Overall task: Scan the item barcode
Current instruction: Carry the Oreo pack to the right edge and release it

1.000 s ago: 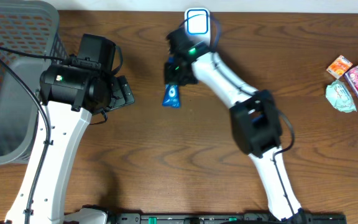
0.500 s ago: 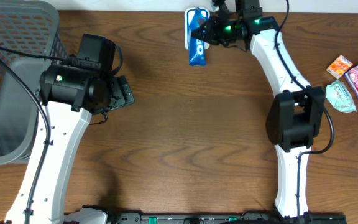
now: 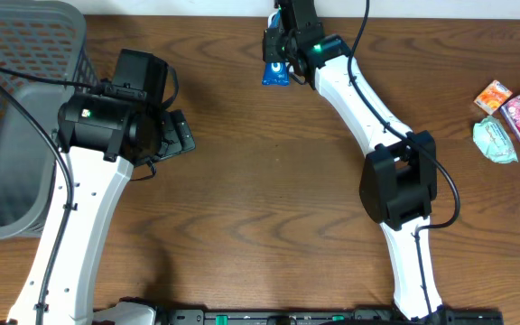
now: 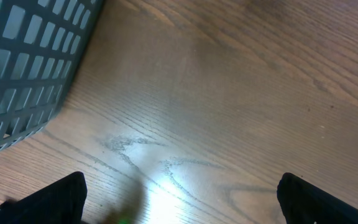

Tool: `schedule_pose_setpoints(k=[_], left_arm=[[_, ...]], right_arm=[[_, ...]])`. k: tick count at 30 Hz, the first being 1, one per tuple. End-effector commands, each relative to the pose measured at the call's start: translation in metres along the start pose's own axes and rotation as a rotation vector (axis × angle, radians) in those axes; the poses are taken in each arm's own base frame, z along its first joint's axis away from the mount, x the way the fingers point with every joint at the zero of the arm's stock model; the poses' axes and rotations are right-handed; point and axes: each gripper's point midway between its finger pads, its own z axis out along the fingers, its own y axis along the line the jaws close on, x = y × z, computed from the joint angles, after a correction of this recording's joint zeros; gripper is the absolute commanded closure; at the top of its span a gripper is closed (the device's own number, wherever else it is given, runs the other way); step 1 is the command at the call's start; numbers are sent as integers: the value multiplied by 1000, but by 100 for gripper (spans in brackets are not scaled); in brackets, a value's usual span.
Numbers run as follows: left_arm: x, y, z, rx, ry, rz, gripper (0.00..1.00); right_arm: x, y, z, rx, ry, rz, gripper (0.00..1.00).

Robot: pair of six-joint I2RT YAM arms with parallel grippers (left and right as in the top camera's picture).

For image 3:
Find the blue Oreo packet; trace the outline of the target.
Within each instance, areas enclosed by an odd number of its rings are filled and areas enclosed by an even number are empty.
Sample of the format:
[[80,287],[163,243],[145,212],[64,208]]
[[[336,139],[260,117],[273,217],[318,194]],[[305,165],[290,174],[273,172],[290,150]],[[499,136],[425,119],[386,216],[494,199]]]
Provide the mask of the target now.
[[266,63],[265,72],[262,78],[263,86],[283,86],[290,84],[286,65],[281,62]]

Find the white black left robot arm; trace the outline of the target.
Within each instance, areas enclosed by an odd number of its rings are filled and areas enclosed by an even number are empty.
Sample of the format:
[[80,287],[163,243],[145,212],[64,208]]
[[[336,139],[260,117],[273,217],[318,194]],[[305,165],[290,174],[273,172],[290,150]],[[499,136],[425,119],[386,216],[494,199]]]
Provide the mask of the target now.
[[51,205],[9,324],[163,324],[164,311],[124,298],[95,311],[98,266],[116,205],[134,168],[195,149],[184,115],[164,98],[172,66],[148,52],[120,52],[115,75],[58,112],[59,157]]

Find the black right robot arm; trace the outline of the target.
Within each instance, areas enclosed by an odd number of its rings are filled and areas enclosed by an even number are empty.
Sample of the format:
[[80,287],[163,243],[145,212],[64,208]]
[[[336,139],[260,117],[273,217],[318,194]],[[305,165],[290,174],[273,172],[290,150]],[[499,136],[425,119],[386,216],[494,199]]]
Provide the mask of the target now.
[[429,240],[437,192],[435,142],[414,133],[378,97],[352,51],[326,34],[312,1],[276,0],[278,23],[265,30],[263,59],[283,63],[339,113],[365,157],[359,196],[380,225],[395,279],[394,304],[411,321],[432,321],[442,305]]

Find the mint green snack packet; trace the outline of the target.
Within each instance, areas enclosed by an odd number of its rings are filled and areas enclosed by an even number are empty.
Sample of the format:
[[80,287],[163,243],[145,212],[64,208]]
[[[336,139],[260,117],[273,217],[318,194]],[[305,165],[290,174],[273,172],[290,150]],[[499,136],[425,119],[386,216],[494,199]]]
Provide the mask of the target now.
[[515,148],[510,137],[498,119],[485,117],[473,126],[473,142],[477,148],[494,163],[516,163]]

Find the orange small carton box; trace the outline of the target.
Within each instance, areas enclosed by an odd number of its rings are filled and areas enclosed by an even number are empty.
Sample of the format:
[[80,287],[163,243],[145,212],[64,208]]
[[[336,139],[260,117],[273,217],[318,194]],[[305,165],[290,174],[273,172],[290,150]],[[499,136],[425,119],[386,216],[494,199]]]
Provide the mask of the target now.
[[509,88],[498,80],[493,80],[478,94],[473,103],[488,115],[493,115],[512,95],[513,92]]

